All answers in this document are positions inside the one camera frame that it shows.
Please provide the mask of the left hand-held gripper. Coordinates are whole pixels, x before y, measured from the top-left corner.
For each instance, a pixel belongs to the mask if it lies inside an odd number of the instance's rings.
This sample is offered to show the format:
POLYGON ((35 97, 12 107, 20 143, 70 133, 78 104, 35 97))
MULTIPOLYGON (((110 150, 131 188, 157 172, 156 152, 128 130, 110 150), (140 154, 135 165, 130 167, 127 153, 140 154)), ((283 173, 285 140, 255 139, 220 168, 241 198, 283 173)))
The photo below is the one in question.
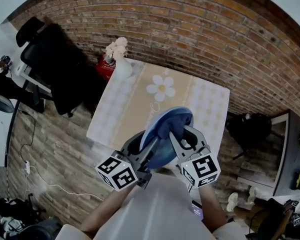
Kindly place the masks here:
MULTIPOLYGON (((140 143, 144 133, 143 130, 132 136, 123 144, 120 151, 115 150, 111 156, 102 160, 95 167, 101 179, 118 192, 135 183, 145 189, 152 178, 152 173, 141 164, 140 158, 131 156, 140 153, 140 143)), ((160 142, 160 138, 155 136, 144 148, 143 161, 145 163, 152 159, 160 142)))

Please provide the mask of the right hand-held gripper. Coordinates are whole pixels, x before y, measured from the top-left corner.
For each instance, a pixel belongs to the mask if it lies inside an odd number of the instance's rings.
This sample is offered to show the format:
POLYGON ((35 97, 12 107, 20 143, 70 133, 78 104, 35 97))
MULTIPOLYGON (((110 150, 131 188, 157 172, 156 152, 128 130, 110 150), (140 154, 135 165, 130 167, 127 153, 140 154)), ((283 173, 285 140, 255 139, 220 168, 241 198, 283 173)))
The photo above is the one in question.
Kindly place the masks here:
POLYGON ((218 179, 221 169, 217 156, 211 153, 204 135, 199 130, 189 125, 183 127, 183 139, 190 145, 189 149, 183 150, 171 131, 169 139, 178 157, 180 173, 194 188, 203 187, 218 179))

